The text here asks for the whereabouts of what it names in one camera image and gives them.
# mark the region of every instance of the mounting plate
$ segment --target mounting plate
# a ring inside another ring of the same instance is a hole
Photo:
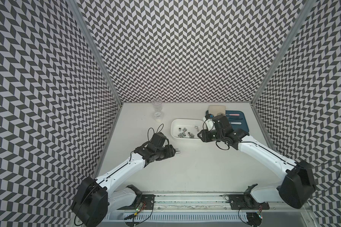
[[[244,200],[244,195],[242,194],[234,194],[234,195],[228,195],[229,200],[230,200],[230,206],[232,210],[238,210],[240,209],[240,207],[245,207],[245,208],[249,208],[251,210],[258,210],[260,208],[260,206],[263,206],[263,210],[269,210],[269,204],[268,202],[264,202],[261,205],[257,205],[254,207],[246,207],[245,205],[245,200]]]
[[[153,206],[154,206],[154,198],[155,198],[155,195],[141,195],[141,200],[140,202],[145,202],[145,208],[144,210],[152,210],[153,209]],[[122,208],[119,208],[119,210],[135,210],[135,205],[131,205],[131,206],[127,206],[127,207],[122,207]]]

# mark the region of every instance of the blue tray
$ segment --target blue tray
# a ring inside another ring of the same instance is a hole
[[[240,116],[228,116],[228,114],[240,114]],[[227,110],[226,111],[226,116],[227,117],[231,117],[230,119],[236,118],[236,117],[237,118],[242,118],[242,120],[234,120],[234,121],[229,121],[229,122],[241,122],[241,125],[231,125],[232,128],[233,129],[243,129],[247,133],[249,132],[249,127],[248,127],[248,124],[246,123],[245,115],[244,115],[243,112],[237,111],[237,110]]]

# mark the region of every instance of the black motor housing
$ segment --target black motor housing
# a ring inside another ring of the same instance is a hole
[[[311,164],[300,161],[285,176],[278,188],[280,197],[289,206],[299,209],[316,190]]]
[[[86,225],[97,226],[107,214],[108,195],[106,188],[101,188],[95,179],[87,177],[77,188],[71,210]]]

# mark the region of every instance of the beige pad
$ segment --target beige pad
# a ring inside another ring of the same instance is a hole
[[[221,106],[221,105],[209,105],[208,106],[208,113],[212,114],[214,116],[223,114],[226,114],[226,106]]]

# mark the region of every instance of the clear plastic cup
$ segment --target clear plastic cup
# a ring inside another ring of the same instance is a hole
[[[163,109],[162,99],[161,98],[153,99],[152,100],[152,104],[153,104],[154,110],[156,112],[160,112]]]
[[[163,114],[161,112],[155,112],[153,117],[156,122],[161,122],[163,119]]]

